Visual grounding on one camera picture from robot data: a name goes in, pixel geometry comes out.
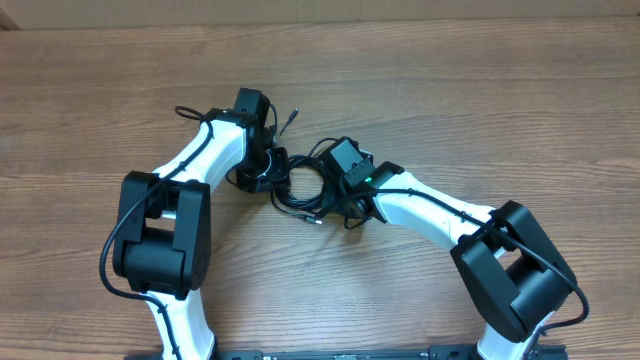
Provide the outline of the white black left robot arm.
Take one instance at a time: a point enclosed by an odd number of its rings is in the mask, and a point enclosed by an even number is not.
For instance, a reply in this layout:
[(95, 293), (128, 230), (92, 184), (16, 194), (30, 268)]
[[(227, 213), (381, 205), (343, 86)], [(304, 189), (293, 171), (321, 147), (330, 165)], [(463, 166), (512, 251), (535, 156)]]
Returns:
[(111, 293), (149, 306), (163, 344), (157, 358), (212, 359), (216, 338), (200, 291), (211, 257), (211, 194), (229, 172), (245, 192), (287, 188), (288, 156), (264, 113), (176, 112), (200, 130), (167, 164), (124, 178), (99, 274)]

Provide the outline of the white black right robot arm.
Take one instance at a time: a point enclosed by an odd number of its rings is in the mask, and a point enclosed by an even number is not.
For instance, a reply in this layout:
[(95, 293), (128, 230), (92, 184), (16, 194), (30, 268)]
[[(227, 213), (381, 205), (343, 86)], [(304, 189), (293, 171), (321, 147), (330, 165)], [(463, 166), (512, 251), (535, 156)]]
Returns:
[(336, 190), (327, 212), (409, 228), (449, 252), (486, 322), (471, 358), (543, 358), (539, 338), (577, 283), (526, 207), (515, 201), (499, 208), (467, 203), (390, 162), (331, 165), (327, 177)]

